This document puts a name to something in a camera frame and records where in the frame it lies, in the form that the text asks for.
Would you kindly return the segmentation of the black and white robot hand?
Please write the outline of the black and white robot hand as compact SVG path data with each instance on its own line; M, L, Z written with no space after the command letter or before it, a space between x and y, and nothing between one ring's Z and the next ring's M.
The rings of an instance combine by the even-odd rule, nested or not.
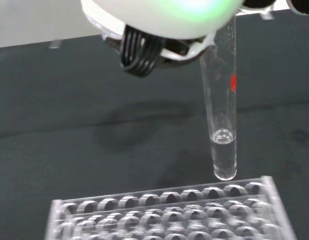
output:
M122 69L140 78L203 55L234 61L238 16L269 20L286 9L309 16L309 0L83 0L81 8Z

